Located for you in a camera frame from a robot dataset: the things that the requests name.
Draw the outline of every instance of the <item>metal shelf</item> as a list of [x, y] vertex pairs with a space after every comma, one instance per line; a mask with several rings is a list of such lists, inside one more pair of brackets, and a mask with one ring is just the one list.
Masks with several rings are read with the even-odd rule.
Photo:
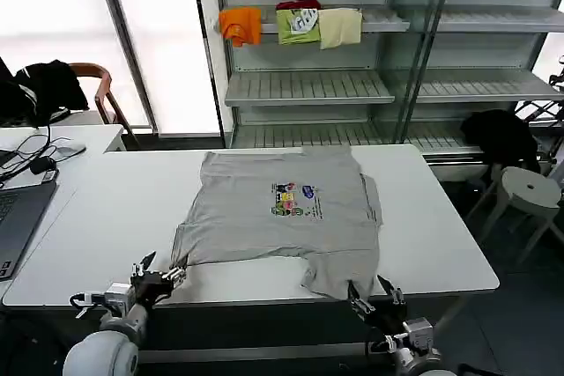
[[299, 125], [246, 125], [235, 132], [232, 148], [300, 147], [302, 145], [376, 145], [383, 138], [374, 124], [314, 123]]
[[[460, 125], [459, 121], [412, 122], [405, 142], [427, 155], [480, 153], [479, 147], [464, 141]], [[243, 125], [237, 127], [232, 148], [386, 144], [395, 127], [394, 122]]]
[[374, 70], [235, 72], [226, 106], [291, 106], [391, 103]]
[[[409, 71], [387, 74], [393, 92], [402, 92]], [[485, 101], [561, 100], [562, 93], [528, 70], [431, 69], [419, 90], [418, 103], [468, 103]]]
[[[460, 121], [412, 121], [405, 142], [413, 144], [426, 155], [481, 153], [478, 146], [466, 143], [460, 130], [461, 124]], [[378, 122], [376, 127], [379, 133], [384, 134], [385, 139], [390, 139], [396, 123]]]
[[[412, 29], [421, 31], [424, 12], [411, 15]], [[447, 6], [439, 33], [564, 33], [564, 13], [544, 7]]]
[[[409, 21], [401, 19], [394, 11], [382, 8], [361, 8], [363, 33], [404, 33], [409, 28]], [[263, 34], [278, 34], [276, 11], [273, 8], [261, 7]]]

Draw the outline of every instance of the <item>laptop keyboard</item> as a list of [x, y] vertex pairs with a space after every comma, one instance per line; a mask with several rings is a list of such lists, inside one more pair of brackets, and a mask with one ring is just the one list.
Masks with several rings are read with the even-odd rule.
[[18, 200], [17, 194], [2, 194], [2, 192], [0, 192], [0, 222], [10, 213], [16, 200]]

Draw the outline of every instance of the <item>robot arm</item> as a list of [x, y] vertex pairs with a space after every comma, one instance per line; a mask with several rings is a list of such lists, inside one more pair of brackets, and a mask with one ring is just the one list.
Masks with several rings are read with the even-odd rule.
[[[87, 336], [69, 351], [63, 376], [132, 376], [137, 369], [138, 347], [144, 341], [149, 311], [162, 299], [171, 296], [186, 278], [184, 267], [169, 272], [148, 270], [155, 253], [134, 265], [129, 284], [112, 284], [104, 293], [80, 293], [70, 303], [82, 317], [96, 306], [108, 310], [100, 331]], [[426, 319], [407, 321], [404, 295], [399, 288], [378, 276], [391, 296], [378, 310], [362, 299], [352, 282], [348, 300], [353, 311], [371, 328], [379, 329], [381, 342], [368, 345], [370, 352], [388, 352], [398, 376], [454, 376], [440, 370], [441, 355], [433, 347], [433, 327]]]
[[70, 298], [80, 319], [96, 306], [108, 310], [100, 331], [70, 349], [63, 376], [132, 376], [138, 347], [145, 338], [149, 311], [186, 278], [185, 269], [167, 273], [148, 270], [155, 253], [134, 265], [130, 284], [112, 284], [104, 293], [80, 293]]
[[404, 294], [390, 281], [378, 275], [380, 285], [391, 296], [391, 301], [379, 305], [376, 310], [362, 299], [349, 282], [348, 300], [353, 311], [371, 328], [383, 333], [379, 343], [369, 344], [366, 353], [388, 352], [396, 368], [397, 376], [455, 376], [442, 370], [442, 358], [434, 348], [433, 326], [425, 318], [407, 321], [407, 306]]

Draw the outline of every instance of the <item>white desk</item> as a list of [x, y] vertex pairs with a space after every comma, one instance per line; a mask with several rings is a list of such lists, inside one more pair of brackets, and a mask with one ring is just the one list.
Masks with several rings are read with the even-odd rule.
[[[358, 146], [352, 152], [379, 190], [383, 219], [379, 274], [406, 294], [475, 293], [499, 286], [415, 147]], [[200, 188], [203, 157], [203, 151], [103, 155], [96, 178], [81, 187], [51, 226], [4, 296], [4, 304], [68, 306], [76, 292], [104, 291], [112, 282], [128, 282], [131, 264], [152, 250], [157, 251], [153, 267], [164, 269], [174, 230]], [[305, 268], [302, 259], [283, 257], [195, 266], [169, 301], [317, 299], [300, 286]], [[381, 289], [374, 294], [382, 294]]]
[[[39, 131], [42, 134], [47, 133], [44, 128]], [[0, 129], [0, 148], [15, 149], [26, 137], [36, 132], [37, 130], [33, 128]], [[75, 158], [65, 160], [58, 164], [60, 173], [57, 179], [55, 195], [46, 209], [39, 226], [32, 235], [26, 251], [20, 259], [19, 269], [16, 269], [13, 279], [0, 282], [0, 298], [5, 294], [15, 278], [17, 278], [17, 274], [22, 269], [23, 263], [29, 259], [48, 229], [56, 221], [69, 200], [74, 196], [83, 177], [92, 173], [93, 178], [96, 178], [95, 173], [93, 173], [95, 172], [95, 161], [106, 151], [123, 149], [122, 139], [120, 138], [122, 133], [123, 127], [121, 125], [85, 125], [51, 128], [51, 139], [64, 136], [73, 141], [85, 144], [86, 150]], [[35, 151], [45, 144], [45, 140], [46, 138], [42, 136], [34, 137], [24, 145], [24, 149], [25, 151]], [[26, 170], [8, 181], [5, 187], [13, 188], [38, 184], [41, 182], [42, 176], [42, 174], [33, 175], [29, 170]]]

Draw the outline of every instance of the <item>white shelving unit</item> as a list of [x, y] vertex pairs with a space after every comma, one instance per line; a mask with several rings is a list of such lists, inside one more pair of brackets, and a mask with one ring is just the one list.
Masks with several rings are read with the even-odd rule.
[[[420, 33], [425, 8], [412, 7], [412, 1], [402, 1], [399, 16], [410, 21], [410, 32]], [[564, 14], [553, 8], [559, 3], [445, 0], [405, 141], [429, 155], [478, 153], [460, 133], [461, 122], [472, 112], [512, 110], [521, 100], [563, 100], [562, 93], [531, 72], [544, 35], [564, 32]], [[401, 57], [404, 45], [395, 41], [390, 49], [404, 66], [382, 73], [397, 98], [405, 97], [410, 73], [408, 57]]]
[[[262, 13], [261, 44], [227, 49], [222, 100], [234, 115], [230, 145], [390, 143], [429, 0], [318, 0], [363, 14], [361, 43], [328, 50], [279, 46], [275, 5], [284, 1], [221, 2]], [[472, 112], [561, 100], [531, 73], [544, 34], [564, 33], [558, 1], [446, 0], [405, 141], [427, 156], [477, 155], [460, 131]]]

